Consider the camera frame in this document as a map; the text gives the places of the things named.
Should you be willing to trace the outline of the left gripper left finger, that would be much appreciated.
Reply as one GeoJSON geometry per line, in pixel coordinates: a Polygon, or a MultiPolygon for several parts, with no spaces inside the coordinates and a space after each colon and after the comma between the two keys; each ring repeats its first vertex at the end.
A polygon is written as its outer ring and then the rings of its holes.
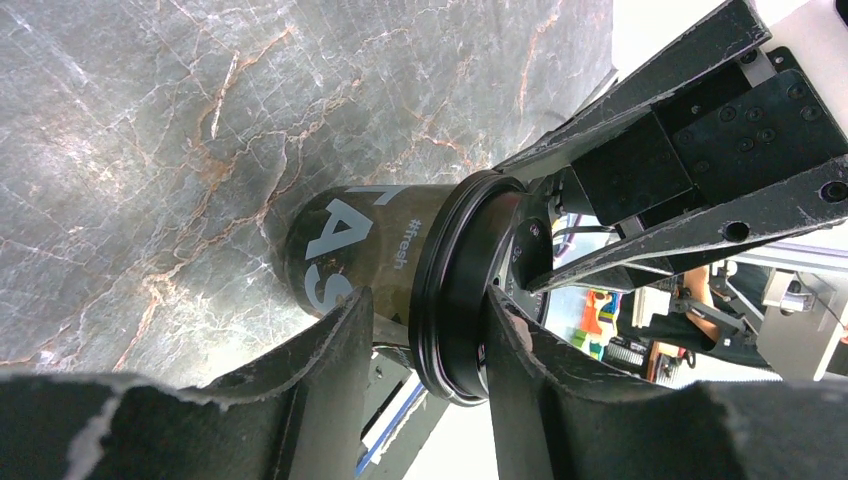
{"type": "Polygon", "coordinates": [[[351,479],[371,361],[359,288],[203,388],[136,374],[5,374],[5,479],[351,479]]]}

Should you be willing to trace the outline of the black plastic cup lid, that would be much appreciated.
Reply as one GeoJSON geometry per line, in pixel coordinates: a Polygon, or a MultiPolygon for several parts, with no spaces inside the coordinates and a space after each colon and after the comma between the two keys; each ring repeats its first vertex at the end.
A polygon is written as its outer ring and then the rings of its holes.
{"type": "Polygon", "coordinates": [[[486,291],[543,324],[549,296],[528,285],[552,270],[553,257],[547,205],[517,179],[482,171],[450,192],[422,247],[409,307],[414,367],[431,394],[463,407],[488,400],[486,291]]]}

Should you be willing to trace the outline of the black paper coffee cup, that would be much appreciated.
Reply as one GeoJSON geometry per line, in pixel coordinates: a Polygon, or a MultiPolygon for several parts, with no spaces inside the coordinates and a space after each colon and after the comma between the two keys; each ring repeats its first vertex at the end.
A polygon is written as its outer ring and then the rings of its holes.
{"type": "Polygon", "coordinates": [[[449,184],[329,188],[310,199],[280,250],[298,304],[321,317],[360,287],[375,312],[407,325],[415,273],[449,184]]]}

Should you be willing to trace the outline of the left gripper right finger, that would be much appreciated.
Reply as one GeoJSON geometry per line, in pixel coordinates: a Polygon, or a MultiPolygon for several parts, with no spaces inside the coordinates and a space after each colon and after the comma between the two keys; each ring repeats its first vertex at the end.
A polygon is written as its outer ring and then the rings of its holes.
{"type": "Polygon", "coordinates": [[[486,373],[503,479],[843,479],[847,385],[669,389],[584,354],[487,291],[486,373]]]}

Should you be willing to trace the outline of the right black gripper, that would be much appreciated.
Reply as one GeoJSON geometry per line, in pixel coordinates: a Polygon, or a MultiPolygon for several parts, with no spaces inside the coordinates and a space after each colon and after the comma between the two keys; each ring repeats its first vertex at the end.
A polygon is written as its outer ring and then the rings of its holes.
{"type": "Polygon", "coordinates": [[[583,155],[572,167],[597,220],[636,217],[649,228],[535,278],[529,291],[631,292],[847,219],[847,197],[829,196],[833,185],[847,190],[846,135],[788,48],[766,54],[776,72],[756,86],[732,64],[672,98],[771,37],[750,2],[725,1],[494,167],[530,181],[583,155]]]}

